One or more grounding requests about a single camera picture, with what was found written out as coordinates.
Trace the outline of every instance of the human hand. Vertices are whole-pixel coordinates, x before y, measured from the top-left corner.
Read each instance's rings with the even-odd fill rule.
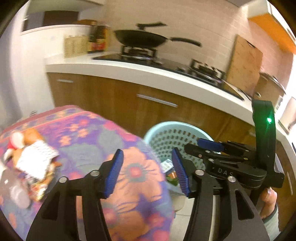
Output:
[[[265,188],[260,195],[260,199],[265,203],[260,212],[260,218],[264,219],[274,211],[277,193],[272,188]]]

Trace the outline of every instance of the wooden cabinet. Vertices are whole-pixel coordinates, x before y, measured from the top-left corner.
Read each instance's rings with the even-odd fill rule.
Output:
[[[208,105],[143,85],[78,74],[48,77],[55,106],[78,105],[140,137],[160,122],[181,121],[214,140],[242,142],[252,127]]]

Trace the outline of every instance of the blue gripper pad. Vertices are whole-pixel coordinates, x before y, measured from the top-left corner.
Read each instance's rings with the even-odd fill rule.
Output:
[[[113,193],[116,181],[123,164],[123,151],[117,149],[112,158],[112,167],[110,169],[109,175],[105,179],[105,197],[108,198],[110,194]]]
[[[181,190],[186,195],[186,197],[188,197],[190,194],[189,179],[182,164],[182,156],[177,147],[172,150],[172,162],[178,177]]]
[[[202,139],[202,138],[197,140],[197,145],[206,150],[211,150],[215,152],[224,151],[224,146],[221,143]]]

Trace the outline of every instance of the black wok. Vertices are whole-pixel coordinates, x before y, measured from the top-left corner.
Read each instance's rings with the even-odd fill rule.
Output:
[[[146,32],[144,29],[146,27],[160,27],[160,26],[166,26],[166,24],[162,22],[149,23],[149,24],[138,23],[137,27],[139,29],[137,30],[115,30],[114,33],[117,40],[125,46],[151,49],[151,48],[156,48],[161,44],[165,43],[168,40],[168,38],[158,34]],[[199,47],[201,46],[200,42],[197,42],[191,39],[172,37],[170,38],[170,40],[187,42],[187,43],[197,45]]]

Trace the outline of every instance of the kitchen counter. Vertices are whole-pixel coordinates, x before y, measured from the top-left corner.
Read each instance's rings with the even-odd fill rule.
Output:
[[[46,72],[105,77],[161,89],[209,105],[254,125],[251,101],[244,94],[239,93],[244,98],[242,101],[209,84],[167,70],[132,63],[92,60],[93,57],[111,53],[94,53],[68,59],[64,59],[62,54],[51,56],[45,59]],[[276,138],[282,143],[296,176],[292,137],[276,124]]]

